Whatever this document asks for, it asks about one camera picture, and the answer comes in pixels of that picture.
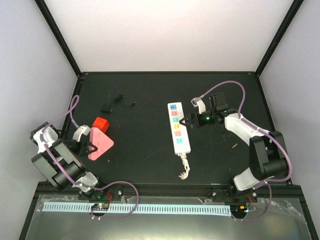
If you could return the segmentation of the pink triangular plug adapter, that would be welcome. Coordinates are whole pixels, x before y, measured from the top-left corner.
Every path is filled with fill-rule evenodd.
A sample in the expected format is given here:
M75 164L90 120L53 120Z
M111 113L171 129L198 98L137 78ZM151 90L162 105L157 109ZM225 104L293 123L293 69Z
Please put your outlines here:
M91 161L97 160L114 145L114 141L96 127L90 130L89 142L98 148L96 152L88 155Z

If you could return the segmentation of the white power strip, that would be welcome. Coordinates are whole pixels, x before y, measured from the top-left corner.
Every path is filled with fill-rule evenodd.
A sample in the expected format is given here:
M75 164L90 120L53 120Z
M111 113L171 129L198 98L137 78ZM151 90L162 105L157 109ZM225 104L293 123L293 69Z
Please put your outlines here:
M182 103L168 103L167 109L174 153L176 155L189 154L191 152L191 146L188 131L187 128L180 123L180 120L184 118Z

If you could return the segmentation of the red cube plug adapter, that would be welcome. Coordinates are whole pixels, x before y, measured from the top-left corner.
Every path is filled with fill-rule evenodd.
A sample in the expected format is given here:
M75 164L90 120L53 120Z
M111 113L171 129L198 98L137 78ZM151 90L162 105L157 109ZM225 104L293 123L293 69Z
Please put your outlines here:
M108 122L107 119L102 118L102 117L97 117L93 124L92 127L94 128L98 128L99 130L101 130L103 133L106 133L108 128L109 128L110 124Z

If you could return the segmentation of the black plug with thin cable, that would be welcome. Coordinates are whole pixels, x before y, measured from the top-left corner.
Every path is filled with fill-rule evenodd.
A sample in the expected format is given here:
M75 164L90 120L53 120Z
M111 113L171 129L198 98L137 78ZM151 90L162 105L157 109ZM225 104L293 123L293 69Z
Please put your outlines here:
M107 103L104 103L101 108L100 108L100 111L102 113L105 113L105 114L110 114L114 111L114 106L118 105L118 104L121 104L122 106L124 107L133 107L137 104L136 101L132 101L132 102L129 102L129 103L125 103L124 102L124 95L123 94L119 94L117 97L115 97L112 101L110 102L107 102Z

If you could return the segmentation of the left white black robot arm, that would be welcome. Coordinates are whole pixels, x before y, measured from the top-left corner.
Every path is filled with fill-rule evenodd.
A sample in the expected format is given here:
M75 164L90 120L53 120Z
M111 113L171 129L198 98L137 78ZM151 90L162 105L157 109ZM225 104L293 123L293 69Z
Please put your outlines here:
M107 186L99 182L80 160L98 150L90 140L91 130L82 125L71 139L63 139L53 125L43 123L30 133L31 141L38 147L31 162L57 190L71 186L101 200L107 195Z

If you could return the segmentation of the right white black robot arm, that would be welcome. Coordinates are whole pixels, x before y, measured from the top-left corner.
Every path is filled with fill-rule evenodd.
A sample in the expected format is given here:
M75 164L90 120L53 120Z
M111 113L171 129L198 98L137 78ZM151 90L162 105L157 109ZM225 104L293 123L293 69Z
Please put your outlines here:
M283 135L267 131L247 120L239 109L229 108L225 95L218 92L210 96L211 110L207 111L201 97L191 100L197 113L184 116L179 122L186 128L223 124L224 128L244 141L249 147L249 166L230 179L223 191L232 202L241 202L245 195L265 185L278 182L283 175L286 181L292 175L292 164L286 150Z

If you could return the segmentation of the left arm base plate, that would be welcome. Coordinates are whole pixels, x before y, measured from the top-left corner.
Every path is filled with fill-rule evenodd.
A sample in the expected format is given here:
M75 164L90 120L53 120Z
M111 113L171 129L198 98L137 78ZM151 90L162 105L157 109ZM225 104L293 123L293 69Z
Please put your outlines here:
M87 201L90 204L88 209L90 215L102 217L111 207L111 203L115 203L120 200L123 188L123 185L115 184L104 190L92 189L87 193L80 191L78 194L78 200Z

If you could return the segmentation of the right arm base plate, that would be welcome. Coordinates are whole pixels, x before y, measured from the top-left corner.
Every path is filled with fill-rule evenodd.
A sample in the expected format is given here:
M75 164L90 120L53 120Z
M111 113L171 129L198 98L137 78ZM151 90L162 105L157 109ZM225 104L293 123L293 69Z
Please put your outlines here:
M254 193L255 192L251 188L247 190L238 190L232 184L213 185L210 188L212 200L225 204L246 204L251 201L257 203L258 199L254 196Z

